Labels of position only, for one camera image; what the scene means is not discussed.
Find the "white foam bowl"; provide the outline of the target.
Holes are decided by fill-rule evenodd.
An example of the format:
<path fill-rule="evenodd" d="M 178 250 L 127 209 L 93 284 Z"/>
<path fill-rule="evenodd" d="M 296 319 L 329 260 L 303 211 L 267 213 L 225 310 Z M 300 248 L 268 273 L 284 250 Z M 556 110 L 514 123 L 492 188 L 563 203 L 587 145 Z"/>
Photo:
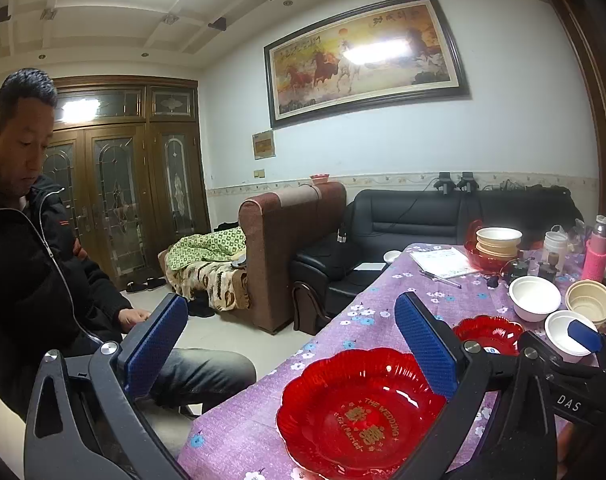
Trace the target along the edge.
<path fill-rule="evenodd" d="M 590 351 L 568 334 L 568 326 L 572 321 L 580 321 L 594 332 L 597 330 L 586 316 L 570 310 L 559 310 L 545 319 L 545 333 L 550 347 L 559 353 L 565 362 L 577 363 L 589 356 Z"/>
<path fill-rule="evenodd" d="M 516 315 L 530 323 L 542 322 L 559 309 L 562 301 L 557 286 L 538 276 L 516 278 L 510 284 L 508 294 Z"/>

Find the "seated man in black jacket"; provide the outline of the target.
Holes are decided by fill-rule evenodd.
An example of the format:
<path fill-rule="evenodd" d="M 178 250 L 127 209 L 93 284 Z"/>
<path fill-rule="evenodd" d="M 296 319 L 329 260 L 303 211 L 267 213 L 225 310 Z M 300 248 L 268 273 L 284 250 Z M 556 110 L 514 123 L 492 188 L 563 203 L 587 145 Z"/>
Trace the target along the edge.
<path fill-rule="evenodd" d="M 89 258 L 62 188 L 41 173 L 57 102 L 38 68 L 17 70 L 0 88 L 0 400 L 20 417 L 47 351 L 94 353 L 149 316 Z"/>

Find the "red bowl under stack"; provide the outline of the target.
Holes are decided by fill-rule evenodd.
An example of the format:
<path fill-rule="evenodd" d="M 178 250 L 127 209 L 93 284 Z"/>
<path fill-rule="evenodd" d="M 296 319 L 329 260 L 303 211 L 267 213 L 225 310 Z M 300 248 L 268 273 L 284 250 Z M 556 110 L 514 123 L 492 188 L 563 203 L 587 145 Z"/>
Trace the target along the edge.
<path fill-rule="evenodd" d="M 468 227 L 466 242 L 463 247 L 466 251 L 470 265 L 484 274 L 501 274 L 508 262 L 516 258 L 519 248 L 516 248 L 512 254 L 508 256 L 496 257 L 487 255 L 485 252 L 480 252 L 478 248 L 476 248 L 476 244 L 478 244 L 476 232 L 482 227 L 483 222 L 481 222 L 480 219 L 473 220 Z"/>

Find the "black pen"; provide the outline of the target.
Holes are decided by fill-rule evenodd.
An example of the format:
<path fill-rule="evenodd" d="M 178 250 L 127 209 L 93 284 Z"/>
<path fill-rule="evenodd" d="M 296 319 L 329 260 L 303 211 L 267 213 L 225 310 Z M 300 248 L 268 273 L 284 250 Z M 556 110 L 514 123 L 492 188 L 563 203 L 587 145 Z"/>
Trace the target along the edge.
<path fill-rule="evenodd" d="M 425 271 L 425 270 L 419 270 L 419 272 L 423 276 L 425 276 L 426 278 L 429 278 L 432 281 L 437 281 L 437 282 L 445 283 L 447 285 L 454 286 L 455 288 L 462 289 L 462 285 L 461 284 L 459 284 L 459 283 L 457 283 L 457 282 L 455 282 L 453 280 L 450 280 L 449 278 L 443 278 L 442 276 L 438 276 L 438 275 L 436 275 L 434 273 L 431 273 L 431 272 L 428 272 L 428 271 Z"/>

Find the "beige plastic bowl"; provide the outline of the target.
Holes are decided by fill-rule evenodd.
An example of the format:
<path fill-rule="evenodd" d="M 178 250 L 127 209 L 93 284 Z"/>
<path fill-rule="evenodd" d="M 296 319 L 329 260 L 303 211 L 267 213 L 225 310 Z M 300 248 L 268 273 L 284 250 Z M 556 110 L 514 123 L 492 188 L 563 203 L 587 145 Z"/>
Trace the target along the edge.
<path fill-rule="evenodd" d="M 606 286 L 599 282 L 581 280 L 572 284 L 565 293 L 565 305 L 597 327 L 606 324 Z"/>

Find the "white paper notebook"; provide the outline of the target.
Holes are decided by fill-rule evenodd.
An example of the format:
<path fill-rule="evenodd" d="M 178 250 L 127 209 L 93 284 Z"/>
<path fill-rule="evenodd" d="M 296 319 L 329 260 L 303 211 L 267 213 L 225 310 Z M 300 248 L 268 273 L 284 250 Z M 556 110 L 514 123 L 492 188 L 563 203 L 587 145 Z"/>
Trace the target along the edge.
<path fill-rule="evenodd" d="M 458 278 L 458 276 L 476 272 L 468 257 L 457 248 L 434 250 L 419 250 L 418 248 L 414 248 L 410 250 L 409 255 L 420 269 L 438 278 L 447 278 L 450 280 L 451 278 Z"/>

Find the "black leather sofa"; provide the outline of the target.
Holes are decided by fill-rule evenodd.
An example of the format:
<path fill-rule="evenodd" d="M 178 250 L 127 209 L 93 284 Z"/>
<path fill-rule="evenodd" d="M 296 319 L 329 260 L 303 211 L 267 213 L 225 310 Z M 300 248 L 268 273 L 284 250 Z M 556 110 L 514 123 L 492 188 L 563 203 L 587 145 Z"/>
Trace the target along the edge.
<path fill-rule="evenodd" d="M 339 229 L 297 251 L 290 264 L 294 328 L 315 335 L 380 275 L 360 270 L 386 252 L 419 244 L 462 245 L 470 225 L 506 226 L 522 232 L 528 249 L 558 224 L 574 228 L 583 218 L 562 186 L 523 190 L 365 190 L 344 211 Z"/>

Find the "small white cup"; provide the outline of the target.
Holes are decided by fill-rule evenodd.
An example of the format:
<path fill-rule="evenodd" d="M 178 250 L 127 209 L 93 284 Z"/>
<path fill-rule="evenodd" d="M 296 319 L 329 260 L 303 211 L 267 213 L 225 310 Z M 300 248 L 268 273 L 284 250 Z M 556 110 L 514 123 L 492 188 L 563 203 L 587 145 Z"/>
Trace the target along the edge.
<path fill-rule="evenodd" d="M 400 250 L 389 250 L 383 255 L 383 260 L 387 264 L 392 264 L 401 254 Z"/>

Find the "small red gold-rimmed plate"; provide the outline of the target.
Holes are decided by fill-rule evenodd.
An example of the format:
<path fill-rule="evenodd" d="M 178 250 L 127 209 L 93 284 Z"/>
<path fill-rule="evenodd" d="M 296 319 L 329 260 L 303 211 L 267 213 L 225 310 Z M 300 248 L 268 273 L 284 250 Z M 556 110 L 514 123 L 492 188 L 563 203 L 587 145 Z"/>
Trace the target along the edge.
<path fill-rule="evenodd" d="M 524 333 L 524 328 L 519 323 L 489 315 L 465 318 L 452 330 L 462 342 L 476 341 L 487 353 L 502 356 L 519 354 L 518 341 Z"/>

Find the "pink sleeved thermos bottle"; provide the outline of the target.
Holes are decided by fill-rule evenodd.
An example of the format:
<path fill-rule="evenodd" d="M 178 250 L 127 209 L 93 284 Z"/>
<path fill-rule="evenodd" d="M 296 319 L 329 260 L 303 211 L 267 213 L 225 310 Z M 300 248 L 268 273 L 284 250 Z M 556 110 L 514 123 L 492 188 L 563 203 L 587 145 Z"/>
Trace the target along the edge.
<path fill-rule="evenodd" d="M 601 282 L 606 274 L 606 216 L 598 214 L 586 240 L 583 280 Z"/>

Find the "purple floral tablecloth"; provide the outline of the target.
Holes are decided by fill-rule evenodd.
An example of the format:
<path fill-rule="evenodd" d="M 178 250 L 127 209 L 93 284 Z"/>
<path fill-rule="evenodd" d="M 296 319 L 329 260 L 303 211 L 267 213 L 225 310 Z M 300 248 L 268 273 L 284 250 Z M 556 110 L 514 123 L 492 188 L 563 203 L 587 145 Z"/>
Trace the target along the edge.
<path fill-rule="evenodd" d="M 192 425 L 178 463 L 192 479 L 303 479 L 277 430 L 282 391 L 293 379 L 323 359 L 346 352 L 352 363 L 373 348 L 408 347 L 394 321 L 394 304 L 403 292 L 415 292 L 440 320 L 450 326 L 478 315 L 517 319 L 505 284 L 495 289 L 481 274 L 460 278 L 457 286 L 422 276 L 413 252 L 426 254 L 430 244 L 412 244 L 380 278 L 346 307 L 308 344 L 275 370 Z"/>

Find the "stack of beige bowls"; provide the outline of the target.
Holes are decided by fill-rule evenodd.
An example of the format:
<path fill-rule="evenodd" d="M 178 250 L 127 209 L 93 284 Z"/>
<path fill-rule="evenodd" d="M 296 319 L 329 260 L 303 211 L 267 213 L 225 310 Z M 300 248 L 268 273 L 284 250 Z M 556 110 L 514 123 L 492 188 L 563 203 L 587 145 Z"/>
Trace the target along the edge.
<path fill-rule="evenodd" d="M 522 233 L 512 228 L 496 226 L 476 231 L 476 249 L 487 257 L 511 259 L 519 252 Z"/>

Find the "white lidded jar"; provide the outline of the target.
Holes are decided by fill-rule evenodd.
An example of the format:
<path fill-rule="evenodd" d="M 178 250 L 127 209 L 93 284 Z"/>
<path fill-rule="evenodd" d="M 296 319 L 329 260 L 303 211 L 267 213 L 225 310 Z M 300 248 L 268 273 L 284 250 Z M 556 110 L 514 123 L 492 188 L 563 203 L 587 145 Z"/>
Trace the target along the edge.
<path fill-rule="evenodd" d="M 565 257 L 568 255 L 568 232 L 560 224 L 555 224 L 544 237 L 542 245 L 542 261 L 548 262 L 549 255 L 558 256 L 557 270 L 562 271 Z"/>

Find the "green patterned blanket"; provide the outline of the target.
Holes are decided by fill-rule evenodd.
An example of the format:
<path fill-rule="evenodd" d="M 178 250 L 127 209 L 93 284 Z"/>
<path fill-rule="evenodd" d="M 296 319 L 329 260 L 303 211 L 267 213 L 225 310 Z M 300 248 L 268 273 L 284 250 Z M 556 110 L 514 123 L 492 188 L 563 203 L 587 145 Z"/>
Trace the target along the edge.
<path fill-rule="evenodd" d="M 167 270 L 178 271 L 195 262 L 233 261 L 246 252 L 245 234 L 232 229 L 181 237 L 165 255 Z"/>

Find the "framed horse painting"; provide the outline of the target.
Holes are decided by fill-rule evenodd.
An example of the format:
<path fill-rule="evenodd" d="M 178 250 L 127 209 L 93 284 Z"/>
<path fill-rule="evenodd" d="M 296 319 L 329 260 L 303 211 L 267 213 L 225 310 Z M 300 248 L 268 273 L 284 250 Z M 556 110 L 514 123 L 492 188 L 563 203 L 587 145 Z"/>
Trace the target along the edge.
<path fill-rule="evenodd" d="M 268 44 L 264 61 L 274 128 L 470 93 L 438 0 L 384 0 L 330 16 Z"/>

